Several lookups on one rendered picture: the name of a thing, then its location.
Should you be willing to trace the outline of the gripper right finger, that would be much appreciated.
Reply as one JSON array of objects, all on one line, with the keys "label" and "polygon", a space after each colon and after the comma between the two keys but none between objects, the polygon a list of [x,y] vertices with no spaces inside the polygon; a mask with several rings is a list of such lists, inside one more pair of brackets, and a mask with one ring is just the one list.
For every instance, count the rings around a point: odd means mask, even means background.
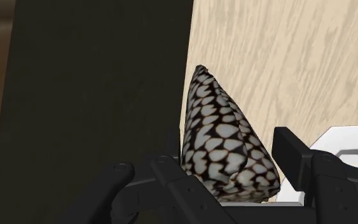
[{"label": "gripper right finger", "polygon": [[272,157],[292,187],[315,209],[315,224],[358,224],[358,168],[311,150],[287,127],[275,127]]}]

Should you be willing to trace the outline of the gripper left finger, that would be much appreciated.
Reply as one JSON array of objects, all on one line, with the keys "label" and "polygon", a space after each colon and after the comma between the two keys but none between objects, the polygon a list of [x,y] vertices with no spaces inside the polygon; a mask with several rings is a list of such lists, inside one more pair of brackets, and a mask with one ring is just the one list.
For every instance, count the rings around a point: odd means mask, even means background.
[{"label": "gripper left finger", "polygon": [[134,181],[129,162],[109,164],[56,224],[136,224],[141,211],[159,210],[164,224],[237,224],[194,176],[169,154],[151,157],[153,177]]}]

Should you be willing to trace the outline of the white dish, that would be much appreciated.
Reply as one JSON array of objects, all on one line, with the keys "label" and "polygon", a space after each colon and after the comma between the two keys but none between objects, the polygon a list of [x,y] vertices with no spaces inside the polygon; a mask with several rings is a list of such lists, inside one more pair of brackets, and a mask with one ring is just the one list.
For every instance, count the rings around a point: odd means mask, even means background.
[{"label": "white dish", "polygon": [[[328,128],[311,146],[312,150],[328,151],[344,163],[358,167],[358,126],[335,126]],[[302,206],[305,193],[297,192],[284,178],[274,202],[262,206]]]}]

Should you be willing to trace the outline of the black and white cone shell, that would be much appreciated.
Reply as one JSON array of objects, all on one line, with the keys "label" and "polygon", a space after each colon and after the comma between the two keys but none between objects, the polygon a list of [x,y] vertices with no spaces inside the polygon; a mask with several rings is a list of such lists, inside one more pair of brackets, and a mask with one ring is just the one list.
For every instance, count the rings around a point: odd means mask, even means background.
[{"label": "black and white cone shell", "polygon": [[209,70],[198,65],[186,100],[181,167],[219,202],[266,202],[280,191],[271,155]]}]

